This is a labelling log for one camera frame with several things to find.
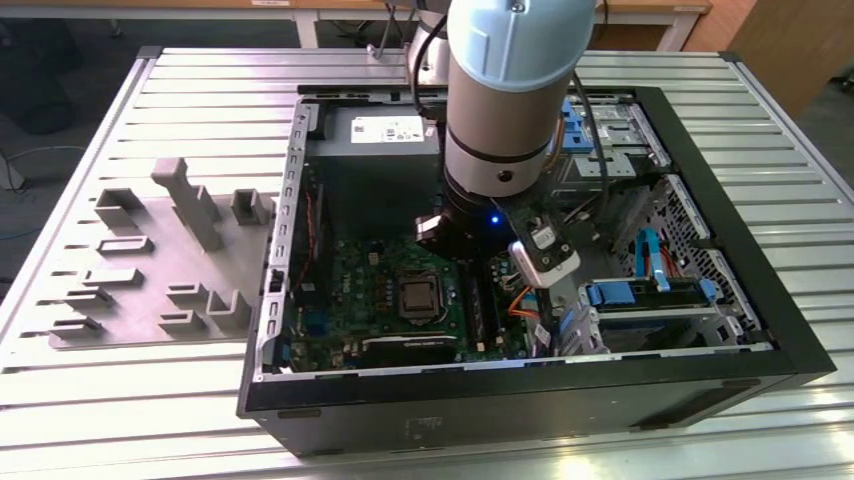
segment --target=cable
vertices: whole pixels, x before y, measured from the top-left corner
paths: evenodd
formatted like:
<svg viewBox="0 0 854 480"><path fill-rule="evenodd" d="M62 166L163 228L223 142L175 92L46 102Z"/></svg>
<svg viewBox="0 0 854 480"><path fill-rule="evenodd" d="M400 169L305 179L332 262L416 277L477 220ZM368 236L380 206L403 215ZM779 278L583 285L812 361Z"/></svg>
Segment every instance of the cable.
<svg viewBox="0 0 854 480"><path fill-rule="evenodd" d="M599 129L596 128L596 119L592 115L592 107L590 106L590 98L587 98L587 91L582 84L582 79L578 78L578 73L572 72L572 83L578 90L578 96L582 99L582 105L584 106L584 116L590 124L590 136L592 137L592 146L596 150L596 160L599 161L599 174L602 178L602 200L599 201L599 214L598 220L602 220L604 212L608 207L608 164L604 160L604 150L602 149L602 139L599 138Z"/></svg>
<svg viewBox="0 0 854 480"><path fill-rule="evenodd" d="M9 191L13 194L20 194L24 192L25 189L21 188L12 188L12 161L25 157L26 155L30 155L36 152L44 152L46 150L80 150L82 152L85 152L85 147L77 147L76 145L57 145L53 147L37 147L37 148L30 148L29 150L24 150L22 152L16 153L14 155L12 155L10 157L5 156L5 152L2 151L2 149L0 149L0 157L5 158L5 178L9 179Z"/></svg>
<svg viewBox="0 0 854 480"><path fill-rule="evenodd" d="M560 156L563 150L563 131L566 130L566 118L563 117L563 112L558 115L558 131L555 133L555 145L554 151L551 152L551 156L543 165L543 171L548 171L548 169L554 166L554 163L558 161L558 157Z"/></svg>
<svg viewBox="0 0 854 480"><path fill-rule="evenodd" d="M516 297L516 299L509 304L509 308L507 309L507 313L512 313L512 311L519 306L519 302L521 302L521 297L524 297L524 294L528 293L530 291L531 291L531 287L524 287L521 289L521 293L519 293L519 296Z"/></svg>
<svg viewBox="0 0 854 480"><path fill-rule="evenodd" d="M6 157L6 160L10 162L12 160L25 157L26 155L36 153L36 152L44 152L45 150L80 150L82 152L85 152L85 147L77 147L76 145L58 145L56 147L38 147L38 148L32 148L29 150L25 150L20 153L16 153L14 155L12 155L10 157Z"/></svg>
<svg viewBox="0 0 854 480"><path fill-rule="evenodd" d="M36 232L41 231L41 227L34 228L32 230L29 230L28 232L24 233L13 233L12 235L6 235L5 237L0 237L0 242L4 240L14 240L16 238L21 238L25 237L26 235L32 235Z"/></svg>
<svg viewBox="0 0 854 480"><path fill-rule="evenodd" d="M439 23L436 23L436 26L432 28L432 31L429 32L429 35L427 35L427 39L424 40L424 43L421 43L421 46L417 49L417 55L415 55L415 63L412 64L412 84L409 86L412 90L412 103L415 104L415 111L421 117L427 117L427 113L428 113L427 108L421 104L421 99L419 94L420 85L419 85L417 77L419 77L419 72L421 71L421 62L424 61L424 55L427 55L427 49L429 48L429 44L432 43L432 40L439 35L439 32L441 31L447 23L448 23L448 16L445 15L444 17L441 17L441 20L439 20Z"/></svg>
<svg viewBox="0 0 854 480"><path fill-rule="evenodd" d="M412 33L412 19L415 18L415 9L409 10L409 17L405 19L405 31L403 32L403 37L400 38L400 48L405 47L405 41L409 38L409 33Z"/></svg>
<svg viewBox="0 0 854 480"><path fill-rule="evenodd" d="M387 3L385 5L385 11L388 12L388 22L391 22L391 24L395 27L395 31L397 32L397 36L400 37L400 46L403 46L403 30L400 30L400 25L397 24L397 19L395 18L395 13L397 13L397 7L396 6L389 6Z"/></svg>
<svg viewBox="0 0 854 480"><path fill-rule="evenodd" d="M524 287L521 289L521 293L519 293L519 296L512 301L512 303L509 304L509 308L507 309L507 313L509 315L516 315L519 317L528 317L528 318L539 318L539 312L535 312L534 310L516 309L516 307L519 306L519 303L521 302L521 298L524 298L524 295L530 291L531 291L531 287Z"/></svg>
<svg viewBox="0 0 854 480"><path fill-rule="evenodd" d="M608 0L602 0L602 10L604 14L604 19L602 22L602 28L599 29L599 35L596 35L596 40L602 40L602 37L604 37L604 31L608 28L608 17L611 16L611 8L608 7Z"/></svg>
<svg viewBox="0 0 854 480"><path fill-rule="evenodd" d="M299 273L299 281L293 286L293 290L296 290L303 284L303 280L305 279L305 274L308 273L308 265L311 265L311 256L315 251L315 233L313 233L315 227L313 227L313 221L312 221L312 216L313 216L312 210L313 209L311 208L311 194L308 193L308 190L305 190L305 222L308 223L308 256L305 257L305 263L303 264L303 270Z"/></svg>

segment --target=aluminum table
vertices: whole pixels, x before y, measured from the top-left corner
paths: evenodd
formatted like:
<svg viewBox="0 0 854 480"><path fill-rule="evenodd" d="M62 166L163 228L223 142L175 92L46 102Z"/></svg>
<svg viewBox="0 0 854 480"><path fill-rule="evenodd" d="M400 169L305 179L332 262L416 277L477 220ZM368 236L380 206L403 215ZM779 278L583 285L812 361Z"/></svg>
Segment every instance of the aluminum table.
<svg viewBox="0 0 854 480"><path fill-rule="evenodd" d="M277 188L296 85L403 82L359 50L147 50L133 65L0 308L0 474L16 478L842 478L854 474L854 194L738 62L591 52L590 85L660 87L839 371L678 431L416 453L291 456L235 416L243 342L54 351L44 289L103 235L104 188L164 195L187 158L212 194Z"/></svg>

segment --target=black cable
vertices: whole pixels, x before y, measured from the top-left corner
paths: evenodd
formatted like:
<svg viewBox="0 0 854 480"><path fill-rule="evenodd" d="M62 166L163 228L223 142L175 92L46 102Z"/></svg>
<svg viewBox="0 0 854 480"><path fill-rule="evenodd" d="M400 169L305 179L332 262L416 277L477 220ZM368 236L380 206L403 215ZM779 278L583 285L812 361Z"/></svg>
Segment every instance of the black cable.
<svg viewBox="0 0 854 480"><path fill-rule="evenodd" d="M448 23L447 15L441 17L441 20L439 20L439 23L436 23L436 26L429 32L429 35L427 35L427 38L424 39L424 43L421 44L421 47L417 49L417 55L415 55L415 63L412 64L412 84L409 85L412 90L412 103L415 104L415 111L421 117L427 117L428 111L424 105L421 104L421 99L419 95L420 85L419 85L417 77L419 77L419 72L421 71L421 62L424 61L424 55L427 55L427 49L429 48L429 44L432 43L432 40L439 36L439 32L444 28L445 23Z"/></svg>
<svg viewBox="0 0 854 480"><path fill-rule="evenodd" d="M14 195L20 195L21 193L24 193L25 189L22 187L16 187L12 182L12 159L5 155L2 149L0 149L0 157L2 157L5 162L5 178L9 182L9 192L12 192Z"/></svg>
<svg viewBox="0 0 854 480"><path fill-rule="evenodd" d="M599 29L599 35L596 35L596 40L602 40L602 37L604 37L604 31L608 28L608 17L611 16L611 8L608 7L608 0L602 0L602 10L603 10L604 19L602 22L602 28Z"/></svg>
<svg viewBox="0 0 854 480"><path fill-rule="evenodd" d="M409 17L405 19L405 31L403 32L403 38L400 39L400 48L405 47L405 42L409 39L412 33L412 19L415 18L415 9L409 10Z"/></svg>
<svg viewBox="0 0 854 480"><path fill-rule="evenodd" d="M602 148L602 139L599 138L599 129L596 128L596 119L592 115L592 107L590 106L590 99L587 98L587 92L584 90L584 85L582 84L582 79L578 78L578 73L572 72L572 83L575 84L575 89L578 90L578 96L582 99L582 105L584 106L584 116L587 117L587 124L590 126L590 137L592 140L592 147L596 151L596 160L599 161L599 174L602 178L602 193L599 200L599 214L598 220L602 220L602 216L608 207L608 164L604 159L604 149Z"/></svg>
<svg viewBox="0 0 854 480"><path fill-rule="evenodd" d="M400 38L400 43L403 44L403 30L400 30L400 25L397 24L397 19L395 18L395 13L397 13L397 7L389 6L387 3L385 11L388 12L388 21L395 27L395 32L397 32L397 38Z"/></svg>

